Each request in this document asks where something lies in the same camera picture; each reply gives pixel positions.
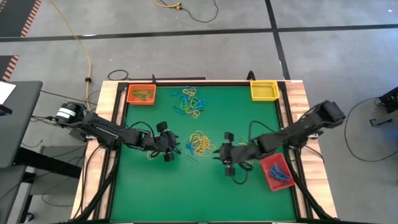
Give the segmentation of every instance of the white paper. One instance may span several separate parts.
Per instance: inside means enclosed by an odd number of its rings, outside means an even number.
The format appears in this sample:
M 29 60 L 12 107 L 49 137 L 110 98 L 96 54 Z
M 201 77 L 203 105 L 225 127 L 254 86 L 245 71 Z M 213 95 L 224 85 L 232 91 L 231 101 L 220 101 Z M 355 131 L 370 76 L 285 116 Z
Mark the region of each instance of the white paper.
M 5 82 L 0 82 L 0 104 L 4 104 L 8 96 L 15 89 L 15 85 Z

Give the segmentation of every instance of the black table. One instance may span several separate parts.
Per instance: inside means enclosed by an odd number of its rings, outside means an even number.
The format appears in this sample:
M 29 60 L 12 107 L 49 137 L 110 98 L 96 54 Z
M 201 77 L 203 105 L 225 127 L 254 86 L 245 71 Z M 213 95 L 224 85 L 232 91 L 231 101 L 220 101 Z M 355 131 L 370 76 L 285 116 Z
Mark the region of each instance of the black table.
M 15 84 L 16 87 L 4 102 L 4 106 L 10 108 L 12 114 L 0 116 L 0 169 L 12 165 L 24 165 L 79 178 L 81 171 L 79 167 L 21 147 L 43 83 L 40 81 L 9 83 Z
M 0 116 L 0 224 L 8 220 L 20 183 L 35 179 L 35 174 L 25 171 L 27 166 L 74 178 L 81 172 L 78 166 L 21 147 L 43 83 L 9 83 L 16 87 L 4 102 L 12 114 Z

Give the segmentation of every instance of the yellow bin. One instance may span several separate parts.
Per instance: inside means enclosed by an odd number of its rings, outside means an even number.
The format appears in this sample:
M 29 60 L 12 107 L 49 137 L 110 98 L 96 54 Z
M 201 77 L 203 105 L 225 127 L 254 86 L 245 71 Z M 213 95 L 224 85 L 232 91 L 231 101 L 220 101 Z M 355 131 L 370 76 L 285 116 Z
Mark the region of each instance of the yellow bin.
M 275 101 L 279 99 L 277 81 L 250 81 L 250 90 L 252 101 Z

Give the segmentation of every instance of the orange bin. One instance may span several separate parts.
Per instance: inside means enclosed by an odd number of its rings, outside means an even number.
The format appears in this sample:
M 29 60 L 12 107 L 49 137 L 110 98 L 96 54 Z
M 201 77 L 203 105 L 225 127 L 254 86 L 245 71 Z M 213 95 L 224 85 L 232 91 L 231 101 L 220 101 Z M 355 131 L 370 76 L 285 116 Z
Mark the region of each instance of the orange bin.
M 146 95 L 146 100 L 142 100 L 137 94 Z M 155 104 L 156 85 L 155 84 L 130 84 L 127 91 L 127 102 L 132 105 L 153 105 Z

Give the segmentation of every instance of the rubber band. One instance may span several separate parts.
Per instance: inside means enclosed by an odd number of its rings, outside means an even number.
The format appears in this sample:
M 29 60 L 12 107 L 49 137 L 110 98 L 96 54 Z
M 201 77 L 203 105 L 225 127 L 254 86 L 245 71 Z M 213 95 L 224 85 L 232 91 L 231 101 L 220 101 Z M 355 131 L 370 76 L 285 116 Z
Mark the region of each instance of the rubber band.
M 291 180 L 291 176 L 284 173 L 284 171 L 279 167 L 279 165 L 274 164 L 269 169 L 269 175 L 281 182 L 288 182 Z
M 177 96 L 180 93 L 182 93 L 182 90 L 172 90 L 170 92 L 170 96 Z
M 197 89 L 196 88 L 186 88 L 182 90 L 182 93 L 187 94 L 188 96 L 195 96 L 195 94 L 197 93 Z
M 192 156 L 185 155 L 185 158 L 187 158 L 193 165 L 195 165 L 195 166 L 199 165 L 199 162 L 196 159 L 194 159 Z
M 153 160 L 155 158 L 151 157 L 150 154 L 152 153 L 152 151 L 147 151 L 147 158 L 148 160 Z
M 178 108 L 174 106 L 173 110 L 181 115 L 192 114 L 194 118 L 198 118 L 200 111 L 205 109 L 207 101 L 196 97 L 195 94 L 197 94 L 197 89 L 189 86 L 183 90 L 172 90 L 170 95 L 176 96 L 180 93 L 183 93 L 183 95 L 180 96 L 180 109 L 178 110 Z
M 187 144 L 192 144 L 193 152 L 197 156 L 202 157 L 210 156 L 211 150 L 214 150 L 216 148 L 215 145 L 211 144 L 210 139 L 205 136 L 203 131 L 195 131 L 193 134 L 191 134 L 187 141 Z
M 148 90 L 147 91 L 149 98 L 153 98 L 154 97 L 154 91 L 153 90 Z
M 142 101 L 146 101 L 146 100 L 147 100 L 147 95 L 146 95 L 145 93 L 141 92 L 141 91 L 134 90 L 134 91 L 132 92 L 132 94 L 133 94 L 134 96 L 137 96 L 138 98 L 140 98 Z
M 244 138 L 244 137 L 242 137 L 242 136 L 238 136 L 237 139 L 238 139 L 238 145 L 239 145 L 239 146 L 247 146 L 247 144 L 249 143 L 249 142 L 246 140 L 246 138 Z M 253 159 L 248 159 L 246 162 L 247 162 L 248 164 L 252 164 L 252 163 L 254 162 L 254 160 L 253 160 Z
M 184 111 L 184 110 L 181 110 L 180 108 L 178 108 L 178 107 L 176 107 L 176 106 L 173 107 L 173 110 L 174 110 L 175 112 L 179 113 L 180 115 L 184 115 L 184 114 L 185 114 L 185 111 Z

